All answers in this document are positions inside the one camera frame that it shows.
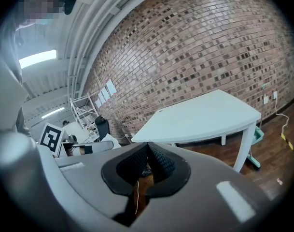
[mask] wall socket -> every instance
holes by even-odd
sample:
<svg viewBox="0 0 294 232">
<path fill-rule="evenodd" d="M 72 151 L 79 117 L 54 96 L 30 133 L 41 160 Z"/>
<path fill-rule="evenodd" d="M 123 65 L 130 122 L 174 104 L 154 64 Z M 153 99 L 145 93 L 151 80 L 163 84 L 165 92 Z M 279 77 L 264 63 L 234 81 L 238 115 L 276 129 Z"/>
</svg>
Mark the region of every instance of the wall socket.
<svg viewBox="0 0 294 232">
<path fill-rule="evenodd" d="M 264 97 L 264 105 L 266 105 L 268 103 L 268 96 Z"/>
<path fill-rule="evenodd" d="M 278 92 L 277 91 L 274 91 L 273 92 L 273 99 L 275 100 L 275 99 L 277 99 L 278 98 Z"/>
</svg>

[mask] desk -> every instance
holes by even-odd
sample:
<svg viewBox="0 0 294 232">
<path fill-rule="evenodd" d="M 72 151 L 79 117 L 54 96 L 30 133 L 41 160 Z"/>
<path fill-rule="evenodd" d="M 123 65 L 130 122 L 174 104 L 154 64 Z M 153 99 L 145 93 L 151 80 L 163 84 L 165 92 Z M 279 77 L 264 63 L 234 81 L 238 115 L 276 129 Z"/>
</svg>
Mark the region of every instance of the desk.
<svg viewBox="0 0 294 232">
<path fill-rule="evenodd" d="M 260 112 L 221 90 L 156 111 L 132 138 L 133 142 L 157 142 L 175 145 L 243 131 L 234 165 L 239 172 L 250 150 Z"/>
</svg>

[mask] ceiling light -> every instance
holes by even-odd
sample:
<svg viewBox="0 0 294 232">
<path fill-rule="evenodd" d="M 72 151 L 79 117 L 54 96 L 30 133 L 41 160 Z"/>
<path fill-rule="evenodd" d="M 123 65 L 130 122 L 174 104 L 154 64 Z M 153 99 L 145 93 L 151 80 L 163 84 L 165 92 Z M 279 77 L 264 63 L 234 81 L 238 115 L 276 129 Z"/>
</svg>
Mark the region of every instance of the ceiling light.
<svg viewBox="0 0 294 232">
<path fill-rule="evenodd" d="M 43 61 L 50 60 L 50 59 L 54 59 L 54 58 L 56 58 L 56 50 L 52 50 L 52 51 L 48 51 L 48 52 L 41 52 L 41 53 L 34 54 L 34 55 L 31 55 L 26 58 L 22 58 L 19 60 L 19 63 L 20 63 L 21 68 L 23 69 L 29 65 L 43 62 Z"/>
<path fill-rule="evenodd" d="M 55 113 L 57 113 L 57 112 L 59 112 L 59 111 L 61 111 L 63 109 L 64 109 L 64 107 L 61 107 L 59 109 L 56 109 L 56 110 L 52 111 L 51 113 L 48 113 L 48 114 L 42 116 L 42 118 L 46 118 L 46 117 L 50 116 L 51 114 L 55 114 Z"/>
</svg>

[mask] ceiling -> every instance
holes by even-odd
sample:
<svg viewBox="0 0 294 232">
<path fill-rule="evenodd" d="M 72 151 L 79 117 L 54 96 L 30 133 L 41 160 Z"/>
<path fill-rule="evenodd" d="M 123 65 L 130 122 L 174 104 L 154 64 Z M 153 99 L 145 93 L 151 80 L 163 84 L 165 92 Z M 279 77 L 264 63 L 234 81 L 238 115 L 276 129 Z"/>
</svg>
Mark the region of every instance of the ceiling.
<svg viewBox="0 0 294 232">
<path fill-rule="evenodd" d="M 73 121 L 69 99 L 82 95 L 92 64 L 119 22 L 144 0 L 77 0 L 70 15 L 58 14 L 47 25 L 20 29 L 18 58 L 55 49 L 57 58 L 22 69 L 29 96 L 23 105 L 27 126 L 35 139 L 46 122 Z M 46 119 L 42 116 L 65 109 Z"/>
</svg>

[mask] table leg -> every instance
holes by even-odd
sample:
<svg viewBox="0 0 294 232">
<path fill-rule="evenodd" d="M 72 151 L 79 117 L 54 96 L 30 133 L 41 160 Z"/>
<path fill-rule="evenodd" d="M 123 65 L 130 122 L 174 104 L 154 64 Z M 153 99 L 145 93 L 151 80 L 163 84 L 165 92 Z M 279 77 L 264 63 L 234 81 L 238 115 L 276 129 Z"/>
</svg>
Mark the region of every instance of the table leg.
<svg viewBox="0 0 294 232">
<path fill-rule="evenodd" d="M 226 144 L 226 135 L 223 135 L 222 137 L 221 137 L 221 145 L 223 146 L 223 145 L 225 145 Z"/>
<path fill-rule="evenodd" d="M 241 146 L 240 146 L 239 153 L 238 153 L 235 165 L 234 165 L 234 170 L 236 172 L 240 172 L 240 170 L 245 162 L 245 159 L 248 156 L 249 150 L 252 145 L 253 136 L 255 133 L 255 126 L 256 126 L 255 122 L 251 123 L 249 125 L 249 127 L 243 131 Z"/>
</svg>

